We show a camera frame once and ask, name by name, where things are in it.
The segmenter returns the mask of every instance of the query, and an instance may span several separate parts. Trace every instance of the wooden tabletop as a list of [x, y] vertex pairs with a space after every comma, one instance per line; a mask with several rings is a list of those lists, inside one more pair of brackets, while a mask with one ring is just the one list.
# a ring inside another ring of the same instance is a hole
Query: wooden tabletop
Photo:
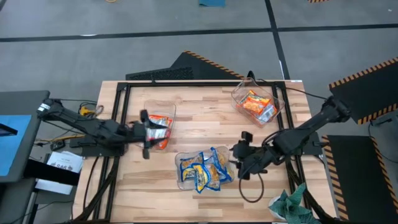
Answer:
[[[210, 82], [238, 82], [213, 80]], [[285, 81], [287, 87], [304, 90], [302, 82]], [[105, 81], [99, 93], [98, 104], [104, 106], [99, 118], [110, 119], [118, 81]], [[268, 210], [269, 200], [289, 192], [285, 165], [267, 167], [262, 174], [265, 192], [258, 203], [247, 203], [238, 190], [238, 180], [221, 186], [220, 192], [204, 190], [182, 191], [177, 186], [175, 155], [194, 152], [211, 146], [231, 148], [240, 139], [241, 131], [254, 135], [253, 145], [278, 130], [277, 121], [258, 128], [231, 106], [234, 87], [134, 87], [131, 89], [127, 122], [139, 118], [146, 100], [167, 100], [177, 105], [177, 114], [169, 145], [163, 151], [151, 151], [150, 159], [142, 158], [142, 149], [133, 144], [120, 158], [118, 181], [113, 200], [111, 222], [271, 222], [276, 220]], [[299, 126], [311, 117], [307, 98], [303, 93], [287, 90], [294, 125]], [[119, 105], [120, 121], [122, 103]], [[284, 111], [284, 126], [287, 120]], [[303, 169], [309, 191], [330, 215], [335, 217], [328, 181], [323, 164], [313, 156], [303, 156]], [[84, 161], [73, 206], [75, 216], [81, 213], [83, 197], [94, 158]], [[87, 202], [96, 193], [100, 179], [102, 158], [99, 159], [88, 188]], [[261, 193], [258, 176], [243, 181], [247, 198], [257, 198]], [[104, 217], [107, 193], [103, 197], [100, 217]]]

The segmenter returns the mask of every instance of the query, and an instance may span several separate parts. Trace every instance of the black stand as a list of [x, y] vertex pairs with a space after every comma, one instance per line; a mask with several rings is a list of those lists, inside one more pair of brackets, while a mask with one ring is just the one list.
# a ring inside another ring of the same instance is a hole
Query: black stand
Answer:
[[42, 162], [28, 159], [24, 172], [24, 177], [51, 180], [61, 184], [77, 186], [79, 183], [80, 174], [69, 171], [67, 169], [57, 168], [44, 164]]

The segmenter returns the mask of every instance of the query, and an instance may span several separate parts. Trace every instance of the chip bag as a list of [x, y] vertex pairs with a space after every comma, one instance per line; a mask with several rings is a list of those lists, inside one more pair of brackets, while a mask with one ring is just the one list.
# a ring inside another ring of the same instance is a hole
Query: chip bag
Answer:
[[210, 158], [208, 158], [207, 160], [205, 160], [205, 165], [207, 165], [207, 164], [214, 164], [214, 166], [215, 166], [215, 168], [216, 168], [216, 170], [217, 170], [218, 178], [219, 178], [220, 182], [224, 182], [225, 180], [227, 180], [226, 172], [222, 172], [221, 168], [220, 168], [220, 169], [218, 168], [218, 167], [220, 167], [220, 165], [219, 165], [218, 162], [217, 162], [217, 164], [216, 164], [215, 161], [217, 161], [218, 159], [217, 159], [217, 158], [215, 159], [215, 158], [216, 158], [216, 157], [211, 156]]
[[236, 105], [236, 109], [238, 111], [244, 109], [249, 112], [251, 114], [249, 115], [251, 116], [250, 119], [259, 124], [267, 123], [277, 113], [276, 107], [272, 104], [271, 99], [263, 98], [252, 90], [249, 90]]
[[180, 172], [181, 172], [181, 180], [192, 179], [195, 176], [195, 170], [193, 170], [192, 164], [202, 164], [203, 159], [203, 152], [200, 152], [193, 158], [188, 159], [181, 159], [180, 164]]
[[211, 190], [219, 191], [221, 188], [221, 182], [216, 166], [214, 164], [206, 164], [205, 168], [210, 175], [210, 180], [206, 184], [206, 187]]
[[[166, 126], [168, 128], [171, 127], [171, 124], [173, 122], [173, 119], [169, 118], [168, 116], [161, 116], [161, 115], [154, 115], [151, 114], [149, 115], [150, 121], [152, 121], [155, 124], [159, 124], [162, 126]], [[147, 136], [148, 139], [159, 139], [159, 138], [166, 138], [170, 133], [168, 133], [168, 129], [147, 129]], [[165, 149], [167, 146], [167, 143], [169, 143], [168, 139], [164, 139], [160, 143], [158, 143], [158, 146], [160, 149]]]
[[215, 148], [211, 148], [213, 153], [212, 157], [214, 159], [214, 165], [217, 168], [218, 174], [220, 176], [220, 182], [226, 182], [227, 180], [234, 179], [234, 172], [228, 165], [228, 159], [225, 158], [224, 154], [218, 152]]
[[187, 180], [187, 179], [192, 179], [195, 177], [195, 169], [194, 168], [186, 168], [183, 172], [182, 172], [182, 178], [181, 180]]
[[196, 171], [195, 190], [200, 194], [211, 180], [211, 176], [204, 164], [192, 164], [192, 167]]

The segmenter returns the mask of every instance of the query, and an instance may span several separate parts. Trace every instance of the orange snack bag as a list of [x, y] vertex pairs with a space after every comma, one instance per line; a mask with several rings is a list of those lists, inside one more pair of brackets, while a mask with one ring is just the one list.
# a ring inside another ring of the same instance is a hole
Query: orange snack bag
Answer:
[[[149, 115], [149, 119], [155, 124], [163, 125], [168, 128], [171, 127], [171, 124], [173, 122], [173, 119], [170, 119], [168, 116], [161, 116], [154, 114]], [[168, 129], [148, 129], [147, 135], [149, 139], [159, 139], [159, 138], [169, 137], [170, 133]], [[159, 148], [165, 149], [168, 142], [169, 142], [168, 139], [161, 141], [160, 143], [158, 143]]]

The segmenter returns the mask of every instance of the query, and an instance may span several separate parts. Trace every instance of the plastic bin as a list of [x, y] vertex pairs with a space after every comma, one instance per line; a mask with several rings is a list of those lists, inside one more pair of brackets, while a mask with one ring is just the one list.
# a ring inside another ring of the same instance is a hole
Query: plastic bin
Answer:
[[[144, 103], [144, 109], [148, 111], [148, 115], [160, 115], [167, 116], [172, 122], [169, 124], [169, 128], [172, 132], [175, 121], [176, 105], [171, 101], [160, 101], [160, 100], [147, 100]], [[153, 149], [165, 149], [167, 147], [168, 139], [164, 142], [153, 147]]]
[[[247, 110], [241, 106], [250, 91], [253, 91], [257, 96], [270, 99], [269, 104], [264, 108], [261, 114], [256, 114], [255, 112]], [[252, 78], [245, 78], [232, 91], [231, 96], [232, 107], [260, 128], [263, 128], [267, 123], [271, 122], [285, 106], [285, 102], [283, 100], [273, 97], [272, 94], [257, 85]]]
[[[225, 146], [217, 147], [216, 150], [218, 152], [222, 153], [222, 155], [224, 155], [225, 158], [227, 158], [227, 160], [228, 160], [229, 151], [228, 151], [227, 147], [225, 147]], [[181, 170], [180, 170], [181, 159], [193, 158], [193, 157], [197, 156], [200, 152], [203, 152], [203, 156], [204, 156], [205, 160], [209, 159], [213, 155], [211, 149], [207, 149], [204, 151], [197, 151], [197, 152], [180, 152], [175, 156], [175, 166], [177, 167], [177, 185], [181, 190], [194, 190], [195, 189], [195, 181], [193, 179], [184, 180], [184, 181], [182, 181], [182, 179], [181, 179]], [[232, 170], [230, 162], [227, 162], [227, 169]], [[232, 178], [232, 180], [226, 180], [226, 181], [222, 182], [221, 185], [230, 183], [232, 181], [233, 181], [233, 178]]]

